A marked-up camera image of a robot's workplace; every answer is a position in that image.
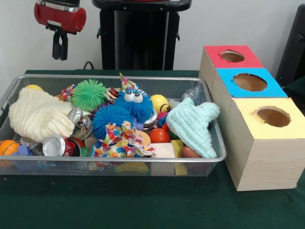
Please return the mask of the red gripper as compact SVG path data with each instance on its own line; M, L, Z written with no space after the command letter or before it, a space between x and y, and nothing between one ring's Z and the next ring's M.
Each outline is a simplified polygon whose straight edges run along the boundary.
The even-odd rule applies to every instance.
M50 1L37 1L34 6L36 21L51 30L62 29L65 32L76 34L81 32L86 23L86 11L79 6L64 6ZM62 61L68 56L67 33L61 35L55 31L53 36L52 57Z

